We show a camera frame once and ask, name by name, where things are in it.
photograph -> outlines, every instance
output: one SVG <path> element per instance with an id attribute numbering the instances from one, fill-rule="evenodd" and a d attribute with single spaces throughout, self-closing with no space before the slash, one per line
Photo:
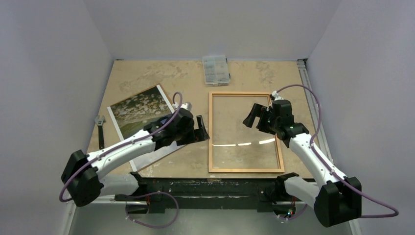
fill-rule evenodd
<path id="1" fill-rule="evenodd" d="M 111 105 L 109 110 L 114 116 L 121 140 L 133 136 L 148 123 L 174 112 L 160 85 Z"/>
<path id="2" fill-rule="evenodd" d="M 113 104 L 107 109 L 121 141 L 133 136 L 145 125 L 174 112 L 160 84 Z M 173 142 L 170 146 L 131 160 L 131 167 L 133 171 L 141 170 L 181 147 L 183 146 L 177 146 L 176 142 Z"/>

wooden table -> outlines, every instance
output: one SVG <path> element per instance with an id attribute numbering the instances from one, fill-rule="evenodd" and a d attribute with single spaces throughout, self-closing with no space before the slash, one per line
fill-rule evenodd
<path id="1" fill-rule="evenodd" d="M 294 61 L 229 61 L 231 83 L 223 87 L 207 87 L 201 61 L 115 61 L 99 110 L 108 120 L 103 125 L 105 146 L 119 142 L 107 107 L 148 87 L 160 83 L 171 98 L 180 91 L 184 101 L 192 103 L 192 113 L 202 115 L 208 126 L 209 91 L 272 92 L 290 84 L 301 84 L 297 64 Z M 314 133 L 305 93 L 302 88 L 289 88 L 281 95 L 291 101 L 296 122 L 302 122 Z M 281 144 L 285 172 L 296 172 L 303 178 L 312 178 L 302 161 Z M 88 152 L 98 150 L 98 128 L 92 133 Z M 125 163 L 112 174 L 131 172 Z M 276 177 L 278 173 L 208 173 L 208 142 L 189 144 L 160 161 L 140 171 L 144 177 L 183 178 L 259 178 Z"/>

purple cable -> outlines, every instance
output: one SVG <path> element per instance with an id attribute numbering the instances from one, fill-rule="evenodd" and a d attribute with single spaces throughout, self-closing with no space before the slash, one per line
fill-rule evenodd
<path id="1" fill-rule="evenodd" d="M 177 114 L 179 113 L 179 110 L 180 110 L 180 106 L 182 105 L 182 101 L 183 101 L 183 96 L 182 96 L 182 93 L 180 93 L 180 92 L 175 92 L 174 93 L 174 95 L 173 95 L 173 101 L 174 101 L 174 97 L 176 97 L 176 95 L 179 95 L 179 97 L 180 97 L 180 100 L 179 100 L 179 106 L 178 106 L 178 108 L 176 109 L 176 111 L 173 113 L 173 115 L 171 116 L 171 118 L 169 118 L 169 120 L 163 125 L 163 126 L 161 126 L 159 129 L 157 129 L 157 130 L 155 130 L 154 132 L 152 132 L 152 133 L 150 133 L 150 134 L 148 134 L 147 136 L 144 136 L 144 137 L 140 137 L 140 138 L 137 138 L 137 139 L 134 139 L 133 140 L 133 142 L 138 142 L 138 141 L 141 141 L 141 140 L 144 140 L 144 139 L 146 139 L 146 138 L 148 138 L 148 137 L 151 137 L 151 136 L 153 136 L 153 135 L 155 135 L 155 134 L 157 134 L 158 132 L 160 132 L 160 131 L 162 131 L 168 124 L 170 124 L 172 121 L 173 121 L 173 119 L 177 116 Z M 72 198 L 68 198 L 68 199 L 64 199 L 63 198 L 63 196 L 64 196 L 64 193 L 65 193 L 65 190 L 68 188 L 68 185 L 73 181 L 73 179 L 79 174 L 79 173 L 81 173 L 85 168 L 87 168 L 88 166 L 90 166 L 92 163 L 94 163 L 94 162 L 96 162 L 96 161 L 98 161 L 100 158 L 102 158 L 102 157 L 104 157 L 105 155 L 107 155 L 107 154 L 109 154 L 109 153 L 111 153 L 111 152 L 114 152 L 115 150 L 117 150 L 117 149 L 119 149 L 119 148 L 122 148 L 122 147 L 124 147 L 124 146 L 127 146 L 127 145 L 130 145 L 130 144 L 132 144 L 132 142 L 130 141 L 130 142 L 124 142 L 124 143 L 122 143 L 122 144 L 119 144 L 119 145 L 117 145 L 117 146 L 114 146 L 114 147 L 112 147 L 112 148 L 110 148 L 110 149 L 108 149 L 107 151 L 105 151 L 105 152 L 103 152 L 101 155 L 98 155 L 98 156 L 96 156 L 94 159 L 92 159 L 92 160 L 90 160 L 89 162 L 87 162 L 85 165 L 83 165 L 82 167 L 80 167 L 71 177 L 69 177 L 69 179 L 66 181 L 66 183 L 64 184 L 64 186 L 63 186 L 63 188 L 62 188 L 62 190 L 61 190 L 61 193 L 59 194 L 59 201 L 61 201 L 61 202 L 68 202 L 68 201 L 70 201 L 70 200 L 72 200 Z"/>
<path id="2" fill-rule="evenodd" d="M 321 126 L 321 122 L 322 122 L 322 112 L 321 112 L 320 102 L 317 99 L 316 94 L 314 94 L 314 92 L 312 92 L 311 89 L 309 89 L 308 87 L 303 86 L 303 85 L 299 85 L 299 84 L 294 84 L 294 85 L 289 85 L 289 86 L 283 87 L 283 88 L 279 89 L 277 91 L 277 93 L 279 93 L 282 90 L 285 90 L 285 89 L 287 89 L 289 87 L 302 87 L 302 88 L 308 90 L 313 95 L 314 99 L 316 100 L 317 108 L 319 110 L 319 119 L 317 121 L 317 129 L 316 129 L 316 132 L 310 138 L 310 147 L 311 147 L 311 150 L 314 152 L 314 154 L 316 154 L 316 156 L 320 160 L 320 162 L 323 163 L 323 165 L 331 172 L 331 174 L 334 177 L 336 177 L 340 182 L 342 182 L 344 185 L 346 185 L 353 192 L 359 194 L 360 196 L 362 196 L 362 197 L 364 197 L 364 198 L 366 198 L 366 199 L 368 199 L 368 200 L 370 200 L 370 201 L 372 201 L 372 202 L 374 202 L 376 204 L 379 204 L 381 206 L 384 206 L 386 208 L 389 208 L 389 209 L 391 209 L 393 211 L 393 213 L 390 213 L 390 214 L 370 214 L 370 215 L 362 215 L 360 218 L 388 218 L 388 217 L 398 216 L 399 215 L 399 211 L 395 207 L 393 207 L 393 206 L 391 206 L 391 205 L 389 205 L 389 204 L 387 204 L 385 202 L 381 202 L 381 201 L 379 201 L 379 200 L 377 200 L 377 199 L 375 199 L 375 198 L 373 198 L 373 197 L 365 194 L 362 191 L 359 191 L 358 189 L 356 189 L 355 187 L 353 187 L 352 185 L 350 185 L 348 182 L 346 182 L 344 179 L 342 179 L 338 174 L 336 174 L 336 172 L 332 171 L 332 168 L 330 167 L 330 165 L 324 161 L 323 157 L 316 151 L 316 149 L 312 145 L 314 143 L 314 138 L 317 136 L 317 134 L 320 131 L 320 126 Z"/>
<path id="3" fill-rule="evenodd" d="M 139 199 L 139 198 L 143 198 L 143 197 L 146 197 L 146 196 L 151 196 L 151 195 L 154 195 L 154 194 L 164 194 L 164 195 L 167 195 L 171 199 L 173 199 L 174 203 L 176 204 L 176 214 L 174 215 L 173 219 L 170 222 L 168 222 L 167 224 L 164 224 L 164 225 L 150 225 L 150 224 L 145 224 L 143 222 L 140 222 L 138 220 L 135 220 L 135 219 L 131 218 L 128 215 L 127 209 L 125 210 L 125 214 L 127 215 L 127 218 L 126 219 L 129 219 L 129 220 L 133 221 L 134 223 L 141 224 L 141 225 L 143 225 L 145 227 L 152 228 L 152 229 L 162 229 L 162 228 L 168 227 L 171 224 L 173 224 L 174 221 L 176 221 L 177 216 L 179 215 L 179 203 L 177 202 L 177 200 L 170 193 L 167 193 L 167 192 L 152 192 L 152 193 L 148 193 L 148 194 L 145 194 L 145 195 L 133 196 L 133 197 L 136 198 L 136 199 Z"/>
<path id="4" fill-rule="evenodd" d="M 288 218 L 288 220 L 292 220 L 292 219 L 299 217 L 305 211 L 305 209 L 307 209 L 307 204 L 304 205 L 304 207 L 301 209 L 300 212 L 296 213 L 293 217 Z"/>

